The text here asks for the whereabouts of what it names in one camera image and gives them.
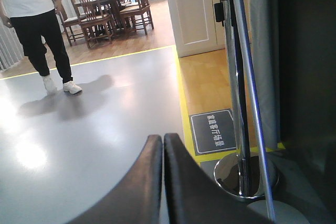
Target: white sneaker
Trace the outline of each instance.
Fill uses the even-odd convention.
[[[77,86],[73,81],[68,81],[63,83],[63,91],[69,92],[70,94],[77,94],[82,91],[82,88]]]
[[[56,91],[57,91],[57,88],[56,88],[56,86],[54,84],[54,81],[50,77],[50,75],[48,75],[48,76],[42,76],[42,79],[43,79],[44,87],[47,90],[47,94],[55,94]]]

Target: door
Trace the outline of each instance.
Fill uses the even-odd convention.
[[[218,45],[212,0],[168,0],[180,57],[224,47]]]

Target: black pants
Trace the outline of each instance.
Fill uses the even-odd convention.
[[[17,37],[23,46],[24,55],[41,76],[50,74],[42,43],[43,36],[56,62],[56,68],[63,83],[72,81],[68,54],[65,50],[62,34],[57,22],[55,10],[36,16],[11,18]]]

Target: person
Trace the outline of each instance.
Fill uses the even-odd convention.
[[[63,81],[63,90],[71,94],[82,91],[71,76],[71,67],[66,52],[63,37],[57,21],[56,13],[62,8],[62,0],[0,0],[0,17],[3,24],[14,27],[17,37],[22,44],[24,55],[42,76],[47,94],[57,91],[50,77],[41,36],[49,46],[56,68]]]

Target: man's hand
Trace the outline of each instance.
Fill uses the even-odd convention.
[[[57,14],[60,13],[61,10],[63,10],[63,6],[62,6],[62,0],[55,0],[55,11]]]
[[[2,23],[7,26],[8,28],[12,28],[12,22],[7,16],[1,16]]]

